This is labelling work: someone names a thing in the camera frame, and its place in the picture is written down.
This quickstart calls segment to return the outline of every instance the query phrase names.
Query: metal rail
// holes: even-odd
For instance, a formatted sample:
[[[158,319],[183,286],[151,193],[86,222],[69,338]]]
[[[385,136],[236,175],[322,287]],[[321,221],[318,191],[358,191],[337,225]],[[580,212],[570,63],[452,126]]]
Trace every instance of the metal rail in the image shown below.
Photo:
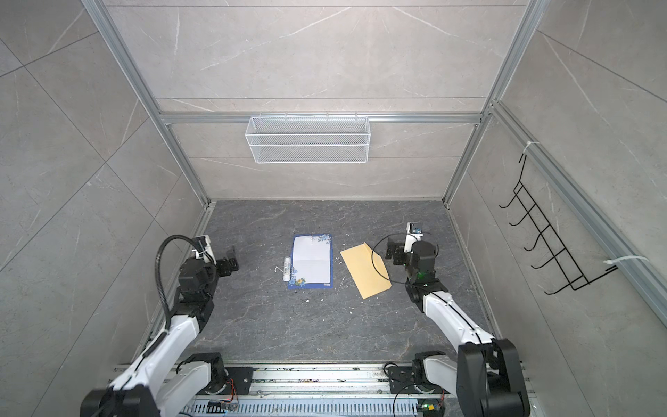
[[[480,141],[482,140],[482,136],[484,135],[484,131],[486,130],[486,126],[488,124],[488,112],[493,102],[500,100],[500,98],[505,93],[507,86],[510,84],[510,80],[512,79],[514,71],[519,65],[519,61],[524,55],[524,52],[528,47],[528,43],[530,42],[533,33],[535,33],[535,29],[540,23],[542,15],[544,14],[548,4],[549,0],[531,0],[528,3],[528,6],[526,6],[524,17],[519,24],[519,28],[517,29],[516,34],[514,35],[514,39],[512,40],[509,51],[507,52],[507,56],[505,56],[505,60],[500,66],[500,71],[498,72],[498,76],[496,77],[496,80],[491,87],[491,92],[489,92],[489,96],[486,98],[486,102],[484,103],[482,114],[484,114],[485,117],[482,119],[481,124],[477,126],[470,135],[470,138],[466,144],[466,148],[464,149],[461,158],[459,158],[456,169],[454,170],[454,174],[452,175],[450,183],[447,186],[445,195],[442,196],[442,201],[444,201],[445,205],[449,206],[449,204],[452,202],[452,198],[454,198],[454,194],[461,184],[463,176],[468,170],[468,166],[470,165],[470,161],[472,161],[472,157],[477,150],[477,146],[479,146]]]
[[[97,26],[102,38],[109,46],[111,54],[118,62],[121,70],[125,74],[129,84],[132,86],[135,94],[139,98],[141,104],[146,109],[148,116],[151,118],[155,128],[159,132],[162,139],[167,144],[169,151],[173,155],[174,159],[178,163],[181,171],[185,175],[185,178],[190,183],[192,190],[199,198],[201,204],[206,206],[211,200],[208,198],[204,187],[202,186],[195,170],[190,165],[190,160],[185,155],[185,152],[181,149],[176,136],[173,132],[160,120],[160,111],[157,106],[155,97],[148,89],[146,82],[141,77],[139,70],[130,56],[127,46],[123,42],[118,28],[116,28],[109,12],[106,7],[100,0],[81,0],[83,6],[88,11],[93,22]]]
[[[244,123],[247,124],[250,117],[258,116],[359,116],[368,117],[373,123],[479,123],[482,114],[469,111],[441,111],[441,112],[383,112],[383,111],[359,111],[359,112],[167,112],[162,113],[160,118],[163,123]]]
[[[536,142],[533,135],[519,122],[502,102],[494,102],[493,116],[507,129],[523,148],[527,142]],[[565,172],[539,143],[526,148],[530,157],[549,184],[572,209],[602,249],[611,259],[627,255],[641,255],[630,240],[616,227],[586,192]],[[665,279],[644,260],[629,259],[617,264],[644,301],[667,327],[667,285]]]

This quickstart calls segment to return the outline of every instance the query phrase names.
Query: zip tie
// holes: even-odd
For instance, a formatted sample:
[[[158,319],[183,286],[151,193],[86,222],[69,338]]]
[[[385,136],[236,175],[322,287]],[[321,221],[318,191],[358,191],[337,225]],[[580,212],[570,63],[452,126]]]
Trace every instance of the zip tie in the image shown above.
[[[627,256],[621,256],[620,258],[616,258],[616,259],[607,259],[606,261],[603,261],[603,262],[604,262],[605,264],[607,264],[607,265],[613,265],[613,264],[615,264],[616,262],[621,262],[621,261],[624,261],[624,260],[627,260],[627,259],[641,259],[642,261],[647,261],[647,262],[650,263],[650,261],[648,260],[648,258],[646,258],[646,257],[644,257],[644,256],[639,256],[639,255],[627,255]]]
[[[528,147],[530,146],[531,143],[539,143],[539,142],[527,141],[526,142],[526,147],[524,148],[524,151],[522,153],[526,153],[526,150],[528,149]]]

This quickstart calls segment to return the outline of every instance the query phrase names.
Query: blue border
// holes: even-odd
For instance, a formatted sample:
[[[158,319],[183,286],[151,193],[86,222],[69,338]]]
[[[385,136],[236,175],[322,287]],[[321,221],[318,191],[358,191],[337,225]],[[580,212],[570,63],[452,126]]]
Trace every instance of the blue border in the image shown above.
[[[290,252],[290,268],[293,268],[293,260],[294,260],[294,239],[300,237],[300,236],[331,236],[331,241],[329,242],[329,260],[331,261],[331,264],[329,265],[329,285],[324,285],[321,283],[313,283],[313,284],[305,284],[302,286],[295,286],[291,285],[289,282],[287,283],[287,289],[288,290],[321,290],[321,289],[328,289],[328,288],[333,288],[334,287],[334,235],[331,233],[319,233],[319,234],[298,234],[294,235],[292,238],[292,249]]]

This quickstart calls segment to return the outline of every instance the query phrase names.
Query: mesh basket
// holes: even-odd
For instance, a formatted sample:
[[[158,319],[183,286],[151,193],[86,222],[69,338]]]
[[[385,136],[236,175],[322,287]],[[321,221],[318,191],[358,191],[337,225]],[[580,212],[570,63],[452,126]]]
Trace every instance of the mesh basket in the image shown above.
[[[366,162],[367,117],[257,116],[245,131],[257,163]]]

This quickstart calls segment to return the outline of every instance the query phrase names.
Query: wall tile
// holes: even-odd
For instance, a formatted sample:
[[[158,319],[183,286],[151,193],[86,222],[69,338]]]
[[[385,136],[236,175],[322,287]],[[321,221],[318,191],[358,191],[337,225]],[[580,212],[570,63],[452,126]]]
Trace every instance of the wall tile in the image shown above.
[[[667,3],[553,0],[540,30],[667,99]]]
[[[482,111],[485,97],[446,99],[161,99],[162,111]]]
[[[109,6],[410,6],[410,0],[105,0]],[[423,6],[526,5],[527,0],[420,0]]]
[[[79,0],[0,3],[0,38],[24,64],[96,31]]]
[[[244,158],[190,160],[211,198],[440,199],[458,158],[371,158],[366,163],[314,164],[258,164]]]
[[[0,77],[0,268],[103,164],[25,69]]]
[[[152,216],[181,176],[181,168],[149,120],[109,159],[109,166]]]
[[[99,33],[27,68],[104,159],[148,117]]]
[[[173,130],[189,157],[252,158],[246,125],[177,124]],[[371,124],[369,157],[459,157],[470,137],[469,123]]]
[[[78,415],[83,397],[106,386],[116,365],[132,360],[159,304],[154,259],[166,237],[153,222],[74,343],[34,417]],[[165,282],[181,254],[176,245],[166,247],[161,269]]]
[[[483,97],[523,10],[110,7],[109,12],[157,97],[271,99]]]
[[[499,207],[512,197],[511,189],[522,168],[517,163],[521,150],[502,126],[493,123],[469,173],[506,238],[579,387],[596,416],[659,415],[667,407],[665,389],[660,383],[667,372],[661,359],[667,331],[630,282],[620,272],[614,272],[581,290],[567,289],[549,296],[544,291],[552,292],[566,284],[558,265],[552,261],[539,270],[530,267],[549,259],[548,248],[540,240],[533,251],[523,249],[535,242],[536,228],[529,219],[519,226],[509,226],[509,222],[517,222],[525,213],[516,200],[507,209]],[[582,271],[590,279],[604,272],[607,265],[602,260],[608,256],[530,160],[522,180]],[[520,197],[526,205],[530,203],[524,193]],[[532,215],[538,223],[544,219],[537,209]],[[554,251],[562,247],[555,235],[549,234],[547,242]],[[571,279],[578,276],[571,260],[566,256],[558,260]]]
[[[0,76],[6,74],[21,66],[21,63],[14,56],[5,44],[0,41]]]
[[[592,417],[512,251],[468,174],[451,210],[502,337],[517,347],[546,414]]]
[[[195,192],[185,176],[181,175],[155,220],[167,235],[191,236],[201,211],[202,207]]]
[[[504,101],[667,276],[667,103],[539,33]]]
[[[0,272],[0,414],[30,415],[151,221],[102,167]]]

